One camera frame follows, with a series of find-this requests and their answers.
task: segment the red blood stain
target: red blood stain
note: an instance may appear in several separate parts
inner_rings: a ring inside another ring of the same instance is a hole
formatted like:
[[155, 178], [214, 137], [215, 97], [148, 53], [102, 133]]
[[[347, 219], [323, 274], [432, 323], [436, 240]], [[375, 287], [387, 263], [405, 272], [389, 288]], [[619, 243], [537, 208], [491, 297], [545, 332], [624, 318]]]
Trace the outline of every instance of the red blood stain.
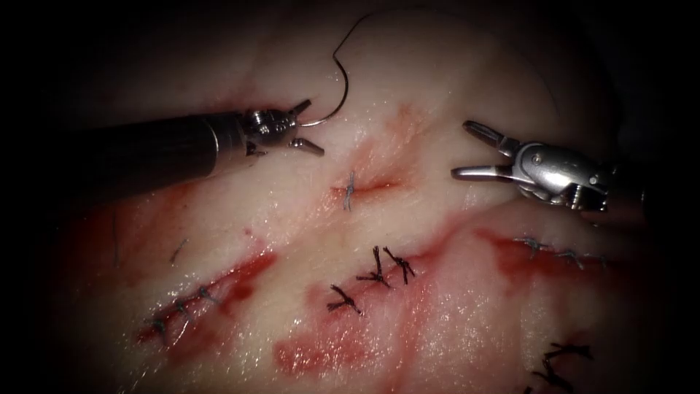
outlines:
[[525, 291], [535, 276], [548, 279], [567, 279], [587, 284], [599, 283], [603, 277], [619, 278], [618, 261], [608, 260], [603, 263], [598, 257], [583, 257], [579, 255], [578, 261], [583, 265], [583, 270], [573, 258], [558, 256], [563, 250], [545, 248], [532, 251], [532, 247], [514, 238], [500, 236], [492, 230], [479, 228], [474, 234], [487, 241], [495, 253], [495, 262], [499, 272], [510, 283], [506, 291], [507, 296]]
[[[359, 369], [377, 363], [379, 358], [386, 358], [387, 376], [390, 378], [385, 381], [383, 390], [399, 390], [406, 374], [414, 366], [424, 326], [430, 321], [430, 312], [437, 302], [433, 290], [435, 272], [442, 263], [440, 257], [445, 252], [445, 243], [455, 228], [455, 224], [451, 223], [435, 236], [423, 252], [403, 257], [416, 272], [416, 277], [408, 275], [408, 285], [404, 285], [403, 270], [384, 257], [386, 255], [382, 257], [384, 278], [394, 287], [393, 290], [386, 289], [381, 283], [357, 281], [354, 277], [344, 281], [340, 288], [354, 299], [363, 316], [347, 306], [329, 312], [326, 304], [342, 301], [342, 298], [320, 284], [308, 287], [306, 307], [311, 318], [303, 331], [293, 333], [289, 339], [273, 345], [278, 368], [290, 376], [315, 376], [321, 379], [324, 374], [341, 367]], [[373, 264], [371, 250], [367, 251], [367, 255], [367, 267], [370, 268]], [[400, 324], [396, 325], [397, 332], [392, 333], [392, 343], [387, 345], [391, 350], [379, 352], [371, 348], [370, 343], [372, 336], [380, 330], [376, 324], [386, 317], [375, 316], [373, 311], [385, 305], [391, 305]]]
[[425, 117], [424, 111], [401, 103], [396, 115], [386, 120], [382, 134], [376, 139], [365, 139], [353, 150], [350, 170], [339, 174], [321, 205], [327, 210], [337, 209], [338, 203], [345, 199], [351, 172], [354, 172], [351, 207], [386, 202], [394, 198], [395, 191], [415, 188], [418, 183], [416, 166], [422, 148], [416, 138], [426, 131]]
[[165, 331], [150, 325], [136, 334], [137, 342], [163, 342], [168, 361], [174, 365], [222, 351], [231, 343], [220, 323], [229, 330], [235, 325], [241, 302], [255, 292], [253, 281], [276, 259], [275, 253], [260, 253], [211, 284], [192, 291], [180, 301], [175, 300], [153, 317], [154, 321], [162, 323]]
[[[44, 257], [51, 262], [51, 277], [72, 283], [79, 296], [90, 296], [139, 286], [161, 275], [177, 247], [163, 240], [183, 239], [188, 224], [183, 216], [197, 191], [196, 183], [174, 186], [90, 209], [61, 223]], [[145, 250], [162, 255], [163, 263], [133, 263]]]

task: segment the black suture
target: black suture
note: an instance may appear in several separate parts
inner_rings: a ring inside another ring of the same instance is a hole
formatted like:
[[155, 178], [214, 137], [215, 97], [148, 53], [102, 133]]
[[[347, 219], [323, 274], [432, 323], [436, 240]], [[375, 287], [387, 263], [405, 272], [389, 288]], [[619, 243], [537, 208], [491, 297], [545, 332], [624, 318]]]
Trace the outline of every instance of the black suture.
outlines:
[[554, 369], [552, 368], [551, 363], [549, 360], [544, 359], [542, 360], [542, 364], [545, 367], [545, 370], [547, 371], [547, 374], [543, 374], [542, 372], [538, 371], [533, 371], [532, 374], [535, 376], [539, 376], [542, 379], [545, 380], [545, 382], [549, 383], [550, 385], [560, 387], [561, 389], [565, 390], [567, 393], [573, 393], [574, 392], [574, 387], [569, 383], [566, 379], [563, 377], [557, 375], [554, 372]]
[[386, 283], [386, 280], [384, 279], [384, 276], [381, 273], [381, 261], [379, 260], [379, 247], [375, 246], [374, 249], [372, 250], [372, 252], [374, 253], [374, 260], [377, 263], [377, 272], [376, 273], [370, 272], [369, 277], [359, 277], [358, 276], [358, 277], [355, 277], [355, 279], [357, 279], [357, 280], [374, 280], [374, 281], [377, 281], [379, 283], [384, 284], [384, 286], [386, 286], [386, 288], [389, 288], [389, 289], [392, 288], [389, 285], [389, 283]]
[[334, 310], [340, 308], [340, 307], [343, 306], [343, 305], [348, 305], [348, 306], [350, 306], [355, 312], [357, 312], [357, 314], [362, 314], [362, 311], [360, 311], [359, 308], [357, 308], [357, 306], [355, 305], [355, 301], [354, 301], [352, 298], [348, 297], [348, 296], [345, 294], [345, 292], [342, 291], [338, 286], [336, 286], [336, 285], [331, 285], [330, 288], [331, 288], [331, 290], [333, 290], [333, 291], [335, 291], [336, 293], [340, 294], [341, 297], [343, 297], [343, 302], [331, 302], [331, 303], [326, 304], [326, 307], [328, 308], [328, 311], [329, 311], [329, 312], [332, 312], [332, 311], [334, 311]]
[[410, 272], [411, 275], [413, 275], [413, 277], [416, 277], [416, 273], [413, 272], [411, 265], [408, 263], [408, 261], [406, 261], [402, 258], [394, 257], [394, 255], [389, 251], [388, 247], [384, 247], [383, 251], [386, 252], [390, 258], [392, 258], [392, 260], [396, 263], [396, 265], [401, 267], [401, 269], [403, 270], [403, 284], [408, 285], [408, 272]]

